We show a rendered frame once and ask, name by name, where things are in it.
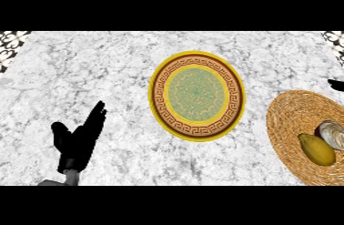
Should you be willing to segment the yellow lemon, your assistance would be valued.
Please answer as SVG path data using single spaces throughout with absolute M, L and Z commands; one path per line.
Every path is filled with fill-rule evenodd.
M 300 134 L 301 150 L 310 161 L 321 166 L 331 166 L 337 161 L 337 154 L 329 144 L 316 136 Z

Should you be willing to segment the grey striped clam shell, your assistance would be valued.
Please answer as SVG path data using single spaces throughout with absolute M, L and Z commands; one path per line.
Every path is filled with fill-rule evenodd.
M 344 151 L 344 127 L 335 121 L 325 120 L 316 127 L 315 135 L 334 149 Z

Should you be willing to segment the yellow patterned plate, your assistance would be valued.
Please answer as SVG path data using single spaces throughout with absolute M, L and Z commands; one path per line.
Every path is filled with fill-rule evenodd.
M 238 125 L 247 93 L 229 62 L 202 51 L 171 55 L 157 67 L 148 88 L 157 122 L 179 138 L 204 142 Z

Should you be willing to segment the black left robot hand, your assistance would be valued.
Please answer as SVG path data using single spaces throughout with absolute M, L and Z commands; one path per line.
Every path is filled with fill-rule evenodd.
M 103 129 L 105 118 L 105 103 L 99 101 L 84 123 L 74 131 L 68 130 L 62 122 L 52 123 L 53 145 L 61 152 L 59 173 L 65 173 L 71 169 L 81 172 L 86 169 Z

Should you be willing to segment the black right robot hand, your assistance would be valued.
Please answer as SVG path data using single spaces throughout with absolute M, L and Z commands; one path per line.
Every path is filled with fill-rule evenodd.
M 344 92 L 344 82 L 343 81 L 337 81 L 334 79 L 329 79 L 328 83 L 329 83 L 331 88 L 334 90 Z

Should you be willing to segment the round woven straw placemat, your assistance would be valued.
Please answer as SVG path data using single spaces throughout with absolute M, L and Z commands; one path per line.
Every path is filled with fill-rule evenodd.
M 335 151 L 332 166 L 319 166 L 307 158 L 298 140 L 301 133 L 315 134 L 325 120 L 344 127 L 344 107 L 322 94 L 290 90 L 269 105 L 266 129 L 276 155 L 294 176 L 307 185 L 344 186 L 344 151 Z

